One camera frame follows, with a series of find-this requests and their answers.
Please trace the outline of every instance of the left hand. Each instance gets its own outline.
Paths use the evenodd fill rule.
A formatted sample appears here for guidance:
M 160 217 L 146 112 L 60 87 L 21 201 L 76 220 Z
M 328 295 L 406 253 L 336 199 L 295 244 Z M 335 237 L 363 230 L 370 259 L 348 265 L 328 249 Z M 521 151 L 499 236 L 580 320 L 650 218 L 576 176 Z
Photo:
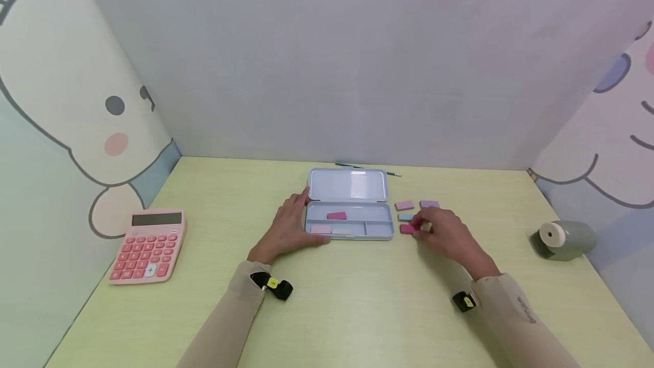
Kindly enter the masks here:
M 270 229 L 250 250 L 247 260 L 272 265 L 275 259 L 284 253 L 329 243 L 330 238 L 327 236 L 312 235 L 302 227 L 302 212 L 308 200 L 308 186 L 300 195 L 290 195 L 284 204 L 279 206 Z

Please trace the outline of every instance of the eraser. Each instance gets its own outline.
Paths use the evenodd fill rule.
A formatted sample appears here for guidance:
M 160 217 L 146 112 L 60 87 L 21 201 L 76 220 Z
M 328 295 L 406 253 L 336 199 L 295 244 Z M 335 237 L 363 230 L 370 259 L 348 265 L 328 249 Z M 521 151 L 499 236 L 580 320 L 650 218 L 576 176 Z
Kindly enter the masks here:
M 328 213 L 327 214 L 327 219 L 330 219 L 330 220 L 347 220 L 347 214 L 345 214 L 345 212 Z
M 397 210 L 407 210 L 413 208 L 415 208 L 415 206 L 413 205 L 413 202 L 410 200 L 402 200 L 401 202 L 395 203 L 395 209 Z
M 435 208 L 440 208 L 441 207 L 441 205 L 438 204 L 438 200 L 421 200 L 420 201 L 420 209 L 429 208 L 430 206 L 434 206 Z
M 410 221 L 413 218 L 413 213 L 398 213 L 397 220 L 399 221 Z
M 329 225 L 311 225 L 311 233 L 319 235 L 329 235 L 332 233 L 332 227 Z
M 412 235 L 416 230 L 418 229 L 412 225 L 400 225 L 400 233 L 402 235 Z

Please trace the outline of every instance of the calculator keypad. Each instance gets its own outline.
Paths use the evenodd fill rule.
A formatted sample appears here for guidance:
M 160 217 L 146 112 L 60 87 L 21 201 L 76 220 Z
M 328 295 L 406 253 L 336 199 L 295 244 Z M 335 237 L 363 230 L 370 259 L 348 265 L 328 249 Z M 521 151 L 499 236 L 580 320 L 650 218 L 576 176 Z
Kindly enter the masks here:
M 171 261 L 179 249 L 177 234 L 126 237 L 109 273 L 109 279 L 143 279 L 142 282 L 146 283 L 151 277 L 166 277 L 172 272 Z

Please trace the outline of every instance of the desk surface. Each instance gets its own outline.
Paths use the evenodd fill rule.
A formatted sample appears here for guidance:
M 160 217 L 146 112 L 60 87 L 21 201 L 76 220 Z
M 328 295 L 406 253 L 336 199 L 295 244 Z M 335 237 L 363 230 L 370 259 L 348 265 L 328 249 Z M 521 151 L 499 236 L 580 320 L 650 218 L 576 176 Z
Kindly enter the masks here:
M 184 208 L 175 274 L 157 285 L 100 283 L 48 368 L 174 367 L 277 206 L 306 184 L 311 162 L 182 157 L 154 208 Z M 389 203 L 439 200 L 468 224 L 500 269 L 582 367 L 651 367 L 654 356 L 585 258 L 539 259 L 526 236 L 556 219 L 524 172 L 392 167 Z M 396 228 L 388 242 L 332 241 L 280 259 L 296 287 L 270 295 L 239 367 L 504 367 L 498 343 L 451 295 L 469 287 L 458 266 Z

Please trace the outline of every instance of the beige sleeve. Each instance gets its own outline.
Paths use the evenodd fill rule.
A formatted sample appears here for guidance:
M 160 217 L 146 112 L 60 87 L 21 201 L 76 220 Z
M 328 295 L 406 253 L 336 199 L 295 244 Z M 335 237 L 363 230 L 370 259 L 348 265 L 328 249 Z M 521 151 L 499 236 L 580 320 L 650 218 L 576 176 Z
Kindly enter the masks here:
M 235 368 L 244 349 L 247 334 L 266 294 L 250 274 L 271 266 L 242 261 L 227 291 L 186 349 L 177 368 Z
M 472 284 L 472 293 L 515 368 L 580 366 L 538 318 L 509 274 L 479 279 Z

